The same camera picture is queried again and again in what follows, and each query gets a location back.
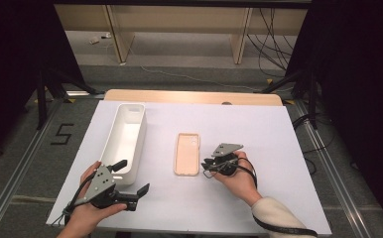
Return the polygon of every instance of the white storage container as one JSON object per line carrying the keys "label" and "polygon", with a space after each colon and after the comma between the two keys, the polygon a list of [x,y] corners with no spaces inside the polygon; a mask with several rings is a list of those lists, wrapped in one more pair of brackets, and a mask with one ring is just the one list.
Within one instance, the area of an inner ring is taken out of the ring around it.
{"label": "white storage container", "polygon": [[117,184],[132,184],[136,179],[146,133],[145,106],[121,104],[101,156],[101,163],[112,166],[127,160],[127,166],[113,172]]}

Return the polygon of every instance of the black strap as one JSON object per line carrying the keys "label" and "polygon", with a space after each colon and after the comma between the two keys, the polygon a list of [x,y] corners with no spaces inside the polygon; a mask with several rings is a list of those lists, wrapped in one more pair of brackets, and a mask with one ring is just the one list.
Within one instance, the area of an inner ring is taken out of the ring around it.
{"label": "black strap", "polygon": [[283,234],[290,234],[290,235],[309,235],[309,236],[318,237],[318,234],[314,230],[304,229],[304,228],[274,226],[271,224],[264,223],[263,221],[257,219],[254,215],[253,215],[253,218],[258,225],[260,225],[266,230],[283,233]]}

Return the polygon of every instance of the hand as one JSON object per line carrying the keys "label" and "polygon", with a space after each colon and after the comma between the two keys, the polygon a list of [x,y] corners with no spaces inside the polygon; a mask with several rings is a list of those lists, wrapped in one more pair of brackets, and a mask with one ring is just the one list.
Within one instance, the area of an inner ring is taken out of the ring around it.
{"label": "hand", "polygon": [[[83,182],[89,175],[98,169],[100,165],[101,162],[95,162],[90,166],[81,176],[80,182]],[[79,197],[83,197],[86,194],[89,186],[90,181],[80,191]],[[77,206],[71,214],[69,223],[65,226],[59,237],[85,237],[95,229],[101,220],[126,208],[126,204],[121,203],[111,205],[104,209],[96,208],[90,203]]]}
{"label": "hand", "polygon": [[[245,152],[236,151],[234,154],[241,159],[238,160],[238,165],[253,171],[252,166],[247,161],[247,155]],[[234,175],[227,177],[221,173],[212,173],[213,176],[222,182],[228,189],[237,197],[243,199],[249,206],[252,206],[257,200],[262,198],[262,195],[257,191],[256,185],[254,184],[253,177],[247,172],[237,168]]]}

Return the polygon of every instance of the metal bar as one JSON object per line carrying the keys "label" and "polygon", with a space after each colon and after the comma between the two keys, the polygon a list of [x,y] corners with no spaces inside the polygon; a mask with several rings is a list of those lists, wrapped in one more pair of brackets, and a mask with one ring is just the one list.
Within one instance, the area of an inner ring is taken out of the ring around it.
{"label": "metal bar", "polygon": [[22,157],[15,171],[12,173],[12,176],[8,180],[5,188],[0,194],[0,221],[4,213],[6,212],[6,209],[9,206],[9,203],[12,200],[13,195],[19,188],[19,185],[21,184],[22,179],[24,178],[28,168],[30,167],[30,164],[34,156],[36,155],[38,149],[40,148],[43,142],[44,136],[46,135],[50,127],[50,124],[51,124],[50,122],[53,120],[54,116],[56,115],[56,112],[58,111],[58,109],[60,108],[62,104],[63,104],[62,99],[56,99],[53,101],[50,108],[49,118],[45,121],[43,128],[41,130],[37,130],[36,134],[33,137],[33,140],[31,141],[30,145],[25,151],[24,156]]}
{"label": "metal bar", "polygon": [[[301,116],[308,113],[301,100],[297,100],[297,108]],[[323,148],[324,142],[322,141],[319,132],[314,130],[310,123],[305,124],[305,127],[315,148]],[[337,168],[334,165],[330,154],[327,152],[327,148],[318,150],[318,155],[355,236],[359,238],[372,237],[364,222],[364,219],[362,218],[361,213],[357,209],[355,202],[353,201],[348,189],[346,188],[341,176],[339,175],[339,172],[337,171]]]}

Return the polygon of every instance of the white tabletop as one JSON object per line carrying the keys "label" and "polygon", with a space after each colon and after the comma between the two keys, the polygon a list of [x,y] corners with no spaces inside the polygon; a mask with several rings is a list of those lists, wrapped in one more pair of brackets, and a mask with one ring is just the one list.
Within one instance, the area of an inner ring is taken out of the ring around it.
{"label": "white tabletop", "polygon": [[[120,101],[100,101],[47,224],[72,199],[80,175],[98,161]],[[142,103],[147,132],[136,181],[120,191],[150,183],[136,211],[123,211],[98,227],[114,230],[256,235],[266,233],[250,208],[220,182],[179,177],[173,171],[179,133],[200,135],[200,161],[220,143],[242,144],[257,172],[259,191],[288,206],[319,235],[331,234],[287,109],[283,106]]]}

